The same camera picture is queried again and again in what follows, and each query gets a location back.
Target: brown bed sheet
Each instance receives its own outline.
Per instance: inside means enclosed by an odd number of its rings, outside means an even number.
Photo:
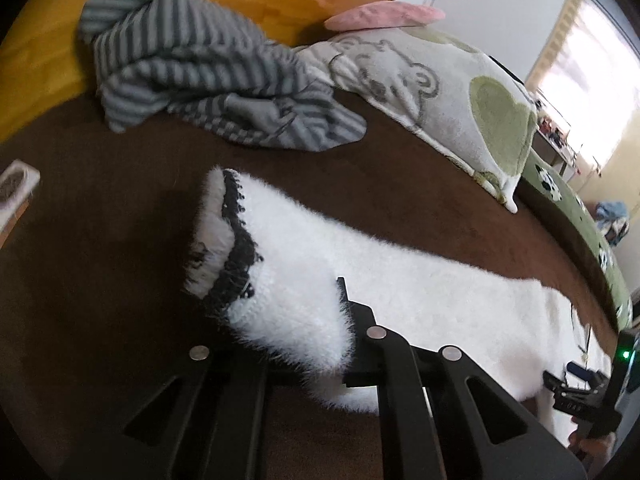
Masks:
[[[108,410],[208,340],[181,291],[201,183],[214,165],[247,171],[371,235],[560,290],[605,350],[615,336],[565,252],[521,203],[510,214],[426,143],[353,94],[368,133],[324,153],[258,150],[167,115],[111,133],[95,101],[54,108],[0,145],[42,183],[0,250],[0,404],[55,474]],[[274,392],[268,479],[381,478],[373,416]]]

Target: silver rivet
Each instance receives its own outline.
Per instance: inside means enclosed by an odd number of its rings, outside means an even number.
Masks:
[[[447,361],[459,361],[462,357],[462,352],[457,346],[445,346],[442,349],[442,357]]]
[[[372,339],[384,339],[386,337],[386,330],[381,326],[370,326],[367,328],[367,335]]]
[[[209,357],[209,349],[204,345],[194,346],[189,350],[189,357],[194,361],[203,361]]]

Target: striped fabric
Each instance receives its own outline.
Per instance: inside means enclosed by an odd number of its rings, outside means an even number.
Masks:
[[[79,32],[114,132],[160,110],[269,148],[320,152],[366,132],[289,47],[209,0],[88,0]]]

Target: pink plush cushion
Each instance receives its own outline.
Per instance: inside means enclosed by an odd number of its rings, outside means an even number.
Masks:
[[[435,7],[405,2],[373,2],[330,17],[324,22],[328,30],[362,30],[363,28],[411,27],[429,25],[444,18]]]

